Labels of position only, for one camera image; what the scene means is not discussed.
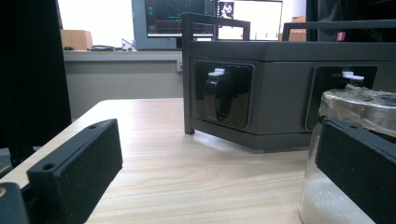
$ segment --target black curtain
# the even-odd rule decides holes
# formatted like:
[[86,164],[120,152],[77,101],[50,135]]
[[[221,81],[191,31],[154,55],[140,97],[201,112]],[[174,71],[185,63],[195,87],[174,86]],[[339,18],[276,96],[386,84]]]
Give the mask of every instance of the black curtain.
[[14,165],[71,123],[56,4],[0,1],[0,147]]
[[[307,21],[367,21],[396,19],[395,0],[307,0]],[[307,31],[307,40],[336,41],[337,30]],[[395,42],[395,29],[350,30],[346,41]]]

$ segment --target white wall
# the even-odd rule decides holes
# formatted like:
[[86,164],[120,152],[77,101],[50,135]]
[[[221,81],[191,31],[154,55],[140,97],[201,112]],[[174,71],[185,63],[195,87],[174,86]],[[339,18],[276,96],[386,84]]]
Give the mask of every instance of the white wall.
[[[58,0],[65,30],[87,30],[94,45],[121,46],[134,39],[131,0]],[[305,14],[305,0],[283,0],[282,24]]]

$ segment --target light wood tabletop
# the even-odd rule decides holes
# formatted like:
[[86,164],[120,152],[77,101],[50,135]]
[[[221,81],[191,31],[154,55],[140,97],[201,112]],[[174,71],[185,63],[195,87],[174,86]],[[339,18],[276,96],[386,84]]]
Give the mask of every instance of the light wood tabletop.
[[103,101],[0,181],[23,187],[33,164],[105,119],[118,120],[123,168],[88,223],[303,223],[307,150],[255,154],[184,134],[182,99]]

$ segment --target cardboard box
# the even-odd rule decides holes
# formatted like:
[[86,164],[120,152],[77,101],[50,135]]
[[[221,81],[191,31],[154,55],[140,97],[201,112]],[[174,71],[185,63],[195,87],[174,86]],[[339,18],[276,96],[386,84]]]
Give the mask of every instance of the cardboard box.
[[[305,16],[293,17],[292,22],[306,22]],[[282,35],[279,34],[279,40],[282,40]],[[305,29],[291,29],[289,35],[289,41],[306,41],[306,30]]]
[[84,30],[61,30],[62,47],[72,47],[77,50],[92,48],[91,32]]
[[[283,34],[279,34],[279,41],[282,41]],[[306,32],[294,33],[290,32],[289,41],[306,41]]]

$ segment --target screw hole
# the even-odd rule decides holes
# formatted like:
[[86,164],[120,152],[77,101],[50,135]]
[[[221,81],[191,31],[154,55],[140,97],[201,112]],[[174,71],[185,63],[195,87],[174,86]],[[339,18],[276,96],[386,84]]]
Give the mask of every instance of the screw hole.
[[54,164],[49,163],[49,164],[43,166],[43,170],[50,170],[50,169],[52,169],[54,166],[55,166]]

